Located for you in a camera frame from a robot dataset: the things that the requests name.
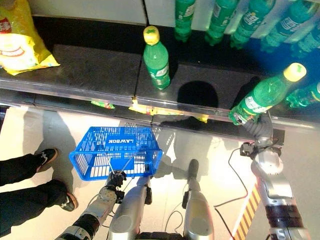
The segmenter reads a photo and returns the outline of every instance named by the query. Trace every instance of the blue shopping basket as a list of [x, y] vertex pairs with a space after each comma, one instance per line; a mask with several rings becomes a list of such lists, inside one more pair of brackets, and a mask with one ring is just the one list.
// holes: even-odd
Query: blue shopping basket
[[150, 127], [92, 126], [69, 159], [82, 180], [93, 181], [107, 179], [112, 170], [154, 175], [162, 154]]

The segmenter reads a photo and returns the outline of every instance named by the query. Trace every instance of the black pants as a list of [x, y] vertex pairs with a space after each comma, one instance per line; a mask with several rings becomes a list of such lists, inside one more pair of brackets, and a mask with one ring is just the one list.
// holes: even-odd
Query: black pants
[[[0, 186], [31, 178], [41, 163], [32, 154], [0, 161]], [[66, 196], [65, 184], [54, 179], [36, 187], [0, 193], [0, 237], [9, 234], [12, 226], [39, 216], [45, 208], [61, 205]]]

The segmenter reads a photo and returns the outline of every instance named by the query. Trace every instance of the yellow snack bag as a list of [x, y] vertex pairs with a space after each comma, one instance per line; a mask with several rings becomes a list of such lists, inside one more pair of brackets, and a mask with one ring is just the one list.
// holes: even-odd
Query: yellow snack bag
[[38, 35], [27, 0], [0, 0], [0, 65], [11, 75], [60, 65]]

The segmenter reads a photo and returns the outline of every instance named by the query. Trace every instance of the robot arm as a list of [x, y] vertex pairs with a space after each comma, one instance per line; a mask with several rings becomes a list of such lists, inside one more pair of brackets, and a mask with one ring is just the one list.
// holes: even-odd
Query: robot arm
[[268, 113], [258, 122], [248, 121], [244, 128], [254, 135], [254, 144], [244, 143], [240, 154], [253, 160], [251, 170], [257, 177], [258, 191], [265, 206], [272, 240], [310, 240], [304, 228], [288, 180], [283, 174], [280, 149], [273, 147], [273, 127]]
[[115, 203], [119, 203], [123, 199], [124, 192], [116, 189], [116, 187], [121, 187], [123, 180], [126, 180], [124, 172], [111, 173], [106, 186], [99, 191], [96, 200], [56, 240], [92, 240]]

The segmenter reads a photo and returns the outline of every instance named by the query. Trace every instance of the green soda bottle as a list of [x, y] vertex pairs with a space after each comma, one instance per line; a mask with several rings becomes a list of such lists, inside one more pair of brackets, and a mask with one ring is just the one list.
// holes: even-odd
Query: green soda bottle
[[250, 119], [256, 121], [260, 113], [280, 103], [286, 97], [290, 86], [306, 73], [306, 68], [295, 62], [282, 74], [262, 80], [229, 112], [230, 120], [234, 125], [245, 124]]
[[239, 26], [231, 35], [231, 47], [242, 49], [274, 5], [275, 0], [251, 0], [248, 11], [243, 15]]
[[291, 56], [301, 59], [318, 47], [320, 47], [320, 22], [302, 40], [291, 45]]
[[285, 102], [290, 108], [304, 108], [310, 104], [320, 103], [320, 81], [293, 91], [286, 97]]
[[215, 0], [210, 27], [204, 36], [210, 46], [221, 42], [237, 4], [238, 0]]
[[306, 0], [297, 0], [291, 4], [282, 20], [261, 39], [260, 50], [273, 53], [282, 42], [300, 28], [302, 23], [315, 15], [318, 6], [318, 3]]
[[159, 31], [155, 26], [146, 27], [143, 37], [146, 42], [143, 60], [152, 83], [156, 88], [164, 89], [170, 84], [168, 51], [160, 42]]
[[174, 37], [186, 42], [191, 35], [191, 23], [195, 12], [196, 0], [175, 0]]

